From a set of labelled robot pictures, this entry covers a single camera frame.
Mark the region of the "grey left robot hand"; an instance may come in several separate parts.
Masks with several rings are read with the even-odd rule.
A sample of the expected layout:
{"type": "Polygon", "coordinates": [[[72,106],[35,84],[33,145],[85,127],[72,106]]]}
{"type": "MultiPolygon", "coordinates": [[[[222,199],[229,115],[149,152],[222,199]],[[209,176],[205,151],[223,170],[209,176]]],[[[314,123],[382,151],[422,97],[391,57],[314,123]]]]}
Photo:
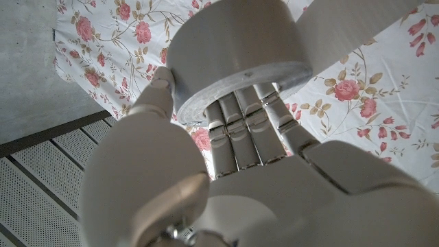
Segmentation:
{"type": "Polygon", "coordinates": [[[412,177],[341,141],[293,129],[292,156],[210,180],[191,137],[171,122],[174,77],[156,70],[85,172],[88,246],[437,246],[438,199],[412,177]]]}

